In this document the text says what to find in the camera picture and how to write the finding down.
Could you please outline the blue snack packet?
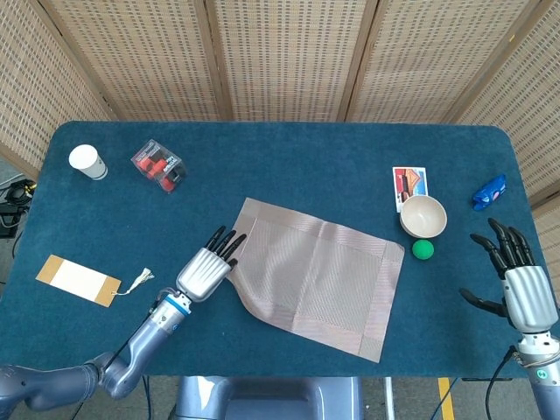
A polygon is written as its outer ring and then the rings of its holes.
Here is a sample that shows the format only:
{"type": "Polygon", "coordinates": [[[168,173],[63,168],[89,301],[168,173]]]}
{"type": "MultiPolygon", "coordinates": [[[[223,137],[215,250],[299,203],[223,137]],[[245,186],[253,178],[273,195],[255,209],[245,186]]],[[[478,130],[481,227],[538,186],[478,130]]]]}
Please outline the blue snack packet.
{"type": "Polygon", "coordinates": [[[489,207],[506,191],[506,188],[505,174],[491,179],[472,195],[472,209],[481,211],[489,207]]]}

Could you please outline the white table leg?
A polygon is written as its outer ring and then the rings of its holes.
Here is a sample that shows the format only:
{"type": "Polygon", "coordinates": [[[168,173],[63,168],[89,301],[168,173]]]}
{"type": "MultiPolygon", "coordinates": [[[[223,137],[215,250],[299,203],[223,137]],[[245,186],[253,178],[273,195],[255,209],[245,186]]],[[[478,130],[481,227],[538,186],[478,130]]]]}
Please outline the white table leg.
{"type": "Polygon", "coordinates": [[[396,420],[392,378],[384,377],[383,386],[384,386],[384,404],[385,404],[386,420],[396,420]]]}

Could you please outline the blue carpet table cover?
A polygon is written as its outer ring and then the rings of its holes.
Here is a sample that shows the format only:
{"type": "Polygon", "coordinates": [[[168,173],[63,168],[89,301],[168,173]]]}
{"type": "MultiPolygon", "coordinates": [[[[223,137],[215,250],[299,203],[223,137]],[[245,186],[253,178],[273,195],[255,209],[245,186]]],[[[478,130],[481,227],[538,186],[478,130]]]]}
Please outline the blue carpet table cover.
{"type": "Polygon", "coordinates": [[[409,247],[396,215],[394,166],[427,171],[429,193],[448,215],[435,255],[403,260],[381,359],[373,363],[256,319],[229,282],[190,316],[151,361],[151,375],[488,377],[517,332],[478,310],[467,288],[501,298],[484,249],[487,220],[519,229],[543,262],[507,133],[494,126],[303,122],[68,122],[52,137],[0,297],[0,364],[36,369],[80,365],[115,351],[158,292],[214,231],[231,226],[245,199],[310,214],[409,247]],[[156,140],[179,156],[186,178],[173,192],[130,159],[156,140]],[[93,180],[68,162],[93,145],[108,174],[93,180]],[[475,211],[472,196],[505,174],[506,191],[475,211]],[[110,307],[36,279],[55,255],[122,282],[154,278],[110,307]]]}

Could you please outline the brown woven placemat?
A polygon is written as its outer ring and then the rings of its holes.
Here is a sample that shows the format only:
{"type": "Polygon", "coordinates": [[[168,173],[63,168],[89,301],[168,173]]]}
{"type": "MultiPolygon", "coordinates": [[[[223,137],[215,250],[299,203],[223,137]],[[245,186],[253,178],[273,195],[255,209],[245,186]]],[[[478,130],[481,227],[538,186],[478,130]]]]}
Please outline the brown woven placemat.
{"type": "Polygon", "coordinates": [[[405,249],[309,214],[245,199],[229,280],[271,326],[377,363],[405,249]]]}

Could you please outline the woven wooden folding screen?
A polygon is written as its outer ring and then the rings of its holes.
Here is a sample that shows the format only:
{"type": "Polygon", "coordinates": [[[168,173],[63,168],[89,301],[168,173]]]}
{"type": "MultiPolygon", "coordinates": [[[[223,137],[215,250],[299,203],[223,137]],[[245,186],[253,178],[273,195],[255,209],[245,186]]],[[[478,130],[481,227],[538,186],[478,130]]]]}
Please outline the woven wooden folding screen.
{"type": "Polygon", "coordinates": [[[560,297],[560,0],[0,0],[0,163],[72,120],[497,126],[560,297]]]}

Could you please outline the colourful postcard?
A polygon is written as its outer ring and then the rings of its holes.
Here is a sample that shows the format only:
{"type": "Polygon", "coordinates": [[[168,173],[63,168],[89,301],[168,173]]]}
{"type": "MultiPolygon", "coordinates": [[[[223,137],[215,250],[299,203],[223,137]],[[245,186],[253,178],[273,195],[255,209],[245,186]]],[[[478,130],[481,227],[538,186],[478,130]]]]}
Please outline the colourful postcard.
{"type": "Polygon", "coordinates": [[[428,196],[427,172],[424,167],[394,166],[392,168],[395,207],[401,212],[403,203],[413,196],[428,196]]]}

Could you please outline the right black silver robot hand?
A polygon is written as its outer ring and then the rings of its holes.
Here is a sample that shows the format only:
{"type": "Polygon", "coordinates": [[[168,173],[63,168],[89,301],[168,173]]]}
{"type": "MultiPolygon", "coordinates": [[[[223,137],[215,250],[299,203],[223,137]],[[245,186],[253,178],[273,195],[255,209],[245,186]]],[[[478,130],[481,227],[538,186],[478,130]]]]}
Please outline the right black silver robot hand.
{"type": "Polygon", "coordinates": [[[459,294],[470,305],[505,318],[519,333],[546,333],[560,319],[550,280],[544,268],[536,263],[524,234],[494,218],[488,224],[497,243],[480,234],[471,239],[488,254],[500,279],[503,298],[498,302],[475,296],[461,288],[459,294]]]}

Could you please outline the white bowl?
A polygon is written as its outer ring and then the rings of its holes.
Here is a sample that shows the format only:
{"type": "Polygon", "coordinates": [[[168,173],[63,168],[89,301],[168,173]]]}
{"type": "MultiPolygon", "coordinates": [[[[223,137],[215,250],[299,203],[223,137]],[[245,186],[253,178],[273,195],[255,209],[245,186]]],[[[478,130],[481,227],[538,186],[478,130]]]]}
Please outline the white bowl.
{"type": "Polygon", "coordinates": [[[402,204],[399,220],[408,235],[419,239],[430,239],[444,232],[447,226],[447,213],[436,199],[418,195],[402,204]]]}

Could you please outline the clear box of red-black parts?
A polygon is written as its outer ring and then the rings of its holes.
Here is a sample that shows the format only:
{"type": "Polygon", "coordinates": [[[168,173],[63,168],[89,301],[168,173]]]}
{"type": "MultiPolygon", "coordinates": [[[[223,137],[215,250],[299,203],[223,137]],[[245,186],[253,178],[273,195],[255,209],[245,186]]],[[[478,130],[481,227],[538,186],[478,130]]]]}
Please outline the clear box of red-black parts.
{"type": "Polygon", "coordinates": [[[183,160],[156,140],[149,140],[131,159],[131,163],[165,192],[173,192],[186,178],[183,160]]]}

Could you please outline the grey-blue robot torso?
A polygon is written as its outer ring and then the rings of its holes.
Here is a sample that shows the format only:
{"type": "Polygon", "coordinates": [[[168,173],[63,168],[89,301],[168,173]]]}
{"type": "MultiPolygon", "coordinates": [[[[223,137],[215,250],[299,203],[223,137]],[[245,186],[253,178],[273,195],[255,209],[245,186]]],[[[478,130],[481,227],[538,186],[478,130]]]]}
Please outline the grey-blue robot torso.
{"type": "Polygon", "coordinates": [[[168,420],[363,420],[361,380],[183,376],[168,420]]]}

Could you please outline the white paper cup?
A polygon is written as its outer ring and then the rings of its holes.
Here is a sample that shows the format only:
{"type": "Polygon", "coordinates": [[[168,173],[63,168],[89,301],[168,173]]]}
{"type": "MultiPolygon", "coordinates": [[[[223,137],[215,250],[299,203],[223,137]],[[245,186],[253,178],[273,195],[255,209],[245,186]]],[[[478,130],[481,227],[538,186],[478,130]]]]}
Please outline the white paper cup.
{"type": "Polygon", "coordinates": [[[97,149],[90,144],[80,144],[69,154],[69,164],[93,180],[104,179],[109,169],[97,149]]]}

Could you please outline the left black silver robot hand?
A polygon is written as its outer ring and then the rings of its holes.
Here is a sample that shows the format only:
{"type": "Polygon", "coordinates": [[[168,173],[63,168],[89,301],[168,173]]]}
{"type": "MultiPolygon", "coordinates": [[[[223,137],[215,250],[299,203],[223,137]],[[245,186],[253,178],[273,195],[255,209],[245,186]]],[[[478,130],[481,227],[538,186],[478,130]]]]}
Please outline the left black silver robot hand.
{"type": "Polygon", "coordinates": [[[193,302],[209,298],[237,265],[233,254],[246,238],[246,234],[237,234],[234,229],[227,232],[225,226],[219,227],[179,272],[179,291],[193,302]]]}

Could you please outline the green foam ball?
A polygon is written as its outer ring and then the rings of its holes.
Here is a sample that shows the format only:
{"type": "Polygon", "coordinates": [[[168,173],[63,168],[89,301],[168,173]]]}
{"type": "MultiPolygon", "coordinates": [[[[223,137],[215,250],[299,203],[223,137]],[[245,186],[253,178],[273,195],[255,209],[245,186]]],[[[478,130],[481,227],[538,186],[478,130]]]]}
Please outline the green foam ball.
{"type": "Polygon", "coordinates": [[[434,245],[426,239],[419,239],[412,244],[412,254],[415,258],[426,261],[433,257],[435,248],[434,245]]]}

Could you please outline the tan bookmark with white tassel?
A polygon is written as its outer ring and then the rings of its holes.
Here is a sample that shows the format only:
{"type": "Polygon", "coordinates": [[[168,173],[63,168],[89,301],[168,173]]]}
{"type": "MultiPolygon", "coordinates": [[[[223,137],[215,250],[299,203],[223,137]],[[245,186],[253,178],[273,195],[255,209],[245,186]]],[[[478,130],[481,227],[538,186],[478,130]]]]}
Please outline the tan bookmark with white tassel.
{"type": "Polygon", "coordinates": [[[110,307],[115,297],[129,295],[154,277],[150,269],[143,268],[126,291],[119,291],[122,284],[120,280],[57,255],[50,255],[36,279],[76,297],[110,307]]]}

